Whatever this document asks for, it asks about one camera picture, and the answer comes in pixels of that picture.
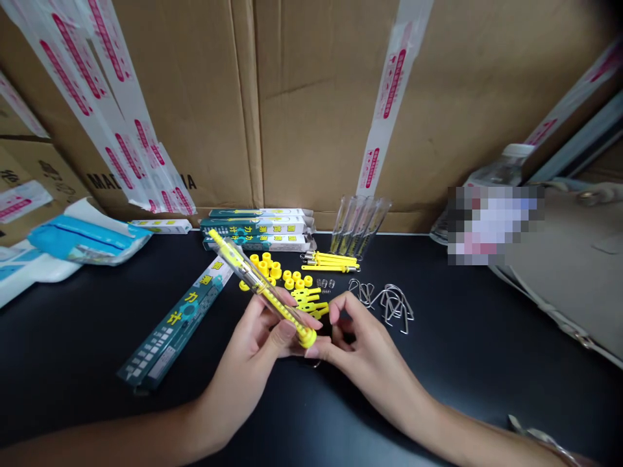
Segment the cardboard box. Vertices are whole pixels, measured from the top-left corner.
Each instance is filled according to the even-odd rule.
[[[305,216],[284,217],[208,217],[201,220],[201,233],[208,235],[211,229],[224,237],[234,235],[296,235],[313,234],[313,219]]]
[[[12,246],[75,201],[90,196],[52,144],[0,139],[0,191],[37,181],[51,201],[8,224],[0,225],[0,246]]]
[[[186,219],[166,219],[145,220],[145,221],[132,221],[132,225],[137,227],[146,228],[154,234],[187,234],[192,229],[192,225]]]
[[[294,215],[312,217],[313,211],[302,210],[302,209],[285,209],[285,208],[256,209],[256,210],[219,209],[219,210],[210,211],[210,217],[279,217],[279,216],[294,216]]]
[[[117,375],[135,389],[156,389],[232,274],[217,256]]]
[[[358,184],[399,1],[113,3],[193,224],[212,208],[305,206],[331,230]],[[376,190],[393,200],[382,230],[425,232],[447,187],[525,141],[616,35],[591,2],[435,0]],[[0,43],[3,69],[106,211],[150,219],[2,11]]]
[[[315,250],[316,240],[311,235],[235,235],[230,237],[243,250],[306,252]],[[203,247],[213,250],[216,242],[211,237],[203,239]]]

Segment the product box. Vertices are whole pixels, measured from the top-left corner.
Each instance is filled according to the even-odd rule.
[[[136,391],[156,389],[232,273],[227,263],[217,256],[134,351],[117,376]]]
[[[297,235],[313,234],[313,218],[307,216],[283,217],[208,217],[201,220],[201,233],[208,236],[214,229],[223,237],[235,235]]]
[[[187,234],[193,228],[187,219],[160,219],[151,221],[132,221],[131,225],[146,228],[154,234]]]
[[[234,235],[230,237],[243,250],[306,252],[316,249],[316,241],[311,235]],[[211,237],[203,239],[203,247],[214,249],[216,242]]]
[[[277,216],[307,216],[312,217],[312,210],[269,208],[256,210],[212,210],[210,217],[277,217]]]

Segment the yellow pen-like toy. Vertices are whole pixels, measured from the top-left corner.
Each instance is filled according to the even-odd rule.
[[[294,324],[299,334],[300,345],[303,348],[313,346],[316,341],[316,331],[305,325],[299,315],[300,311],[282,302],[267,278],[258,271],[249,258],[238,250],[231,239],[223,239],[214,229],[210,230],[208,235],[216,242],[216,253],[232,267],[236,275],[249,286],[251,291],[262,296],[268,308]]]

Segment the stack of boxes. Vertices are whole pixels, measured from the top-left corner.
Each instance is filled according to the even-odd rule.
[[[201,221],[206,250],[216,244],[211,229],[244,250],[306,252],[316,249],[313,212],[302,209],[212,210]]]

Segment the cardboard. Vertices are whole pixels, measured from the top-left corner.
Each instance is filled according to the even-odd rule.
[[[154,129],[197,207],[186,218],[292,206],[331,230],[340,197],[356,191],[399,1],[113,4]],[[381,231],[426,232],[447,187],[525,141],[614,37],[581,0],[435,0],[376,189],[393,200]],[[0,43],[10,44],[0,66],[107,213],[180,217],[127,204],[2,11]],[[603,89],[569,121],[598,107]],[[574,128],[561,125],[526,169]]]
[[[24,240],[34,227],[63,214],[65,208],[77,200],[90,196],[49,143],[0,139],[0,176],[2,191],[36,180],[53,198],[50,203],[1,225],[0,246],[12,246]]]
[[[333,228],[321,213],[355,192],[397,5],[255,4],[267,207],[304,206]],[[437,0],[376,190],[403,214],[395,228],[425,232],[419,213],[524,141],[614,37],[589,3]],[[302,164],[304,183],[289,176]]]

